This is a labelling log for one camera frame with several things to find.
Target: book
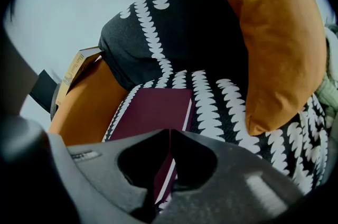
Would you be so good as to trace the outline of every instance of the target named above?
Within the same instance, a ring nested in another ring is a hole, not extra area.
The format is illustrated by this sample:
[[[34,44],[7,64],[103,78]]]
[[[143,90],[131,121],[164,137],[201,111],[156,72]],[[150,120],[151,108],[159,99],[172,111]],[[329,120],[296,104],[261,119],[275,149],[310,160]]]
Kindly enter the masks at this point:
[[[109,140],[132,137],[157,129],[189,131],[194,107],[192,90],[141,88],[122,114]],[[176,175],[175,160],[168,153],[154,178],[155,204],[166,200]]]
[[[98,46],[93,48],[81,49],[68,67],[67,73],[64,75],[60,85],[55,103],[59,106],[64,100],[67,92],[71,89],[75,81],[80,77],[81,73],[94,63],[100,56],[101,50]]]

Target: black and white patterned pillow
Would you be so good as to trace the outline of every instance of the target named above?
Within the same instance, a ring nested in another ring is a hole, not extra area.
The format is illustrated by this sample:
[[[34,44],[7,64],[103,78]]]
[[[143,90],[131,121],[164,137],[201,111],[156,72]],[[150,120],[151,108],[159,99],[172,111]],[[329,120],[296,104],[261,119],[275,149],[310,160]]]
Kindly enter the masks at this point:
[[[248,134],[248,55],[227,0],[141,0],[105,25],[99,45],[118,82],[130,90],[104,141],[139,88],[187,88],[196,105],[192,132],[248,149],[292,178],[303,193],[320,184],[327,132],[315,95],[280,129]]]

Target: orange cushion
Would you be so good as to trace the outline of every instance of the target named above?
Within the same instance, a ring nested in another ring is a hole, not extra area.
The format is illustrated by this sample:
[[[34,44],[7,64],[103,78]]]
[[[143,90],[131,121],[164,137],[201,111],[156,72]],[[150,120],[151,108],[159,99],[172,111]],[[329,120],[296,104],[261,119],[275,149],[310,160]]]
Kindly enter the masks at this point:
[[[246,124],[259,135],[288,122],[320,85],[323,23],[315,0],[228,1],[249,54]]]
[[[104,60],[98,60],[66,95],[49,132],[69,145],[101,142],[127,91]]]

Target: orange pillow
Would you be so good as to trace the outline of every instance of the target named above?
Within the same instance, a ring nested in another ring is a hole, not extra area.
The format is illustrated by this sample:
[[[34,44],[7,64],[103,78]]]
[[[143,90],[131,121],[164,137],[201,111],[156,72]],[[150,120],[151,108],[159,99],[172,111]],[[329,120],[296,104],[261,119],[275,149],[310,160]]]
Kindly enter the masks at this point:
[[[288,122],[320,85],[324,27],[315,0],[228,2],[249,54],[246,124],[250,135],[259,135]]]

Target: burgundy book cover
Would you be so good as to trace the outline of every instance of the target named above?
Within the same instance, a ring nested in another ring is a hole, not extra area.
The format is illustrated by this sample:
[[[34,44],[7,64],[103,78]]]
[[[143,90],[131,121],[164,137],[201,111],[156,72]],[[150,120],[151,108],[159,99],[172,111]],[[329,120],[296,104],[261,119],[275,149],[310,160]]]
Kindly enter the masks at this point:
[[[192,94],[192,90],[188,89],[139,89],[122,115],[110,140],[164,128],[189,131],[194,109]],[[155,203],[165,201],[175,177],[175,161],[169,154],[154,180]]]

